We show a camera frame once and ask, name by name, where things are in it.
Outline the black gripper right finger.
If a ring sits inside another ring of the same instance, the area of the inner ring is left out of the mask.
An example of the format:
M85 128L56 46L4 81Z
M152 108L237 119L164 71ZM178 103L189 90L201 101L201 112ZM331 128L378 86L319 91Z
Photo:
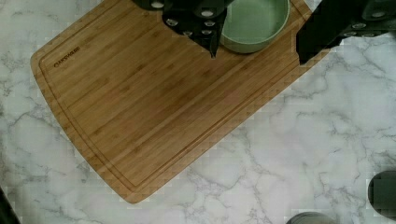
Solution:
M396 0L321 0L296 35L300 64L343 39L395 31Z

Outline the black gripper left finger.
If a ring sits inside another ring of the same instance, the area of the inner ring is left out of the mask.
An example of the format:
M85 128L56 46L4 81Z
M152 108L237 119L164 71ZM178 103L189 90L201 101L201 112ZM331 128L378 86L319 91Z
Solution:
M234 0L132 0L140 8L161 11L163 23L184 35L215 58L227 7Z

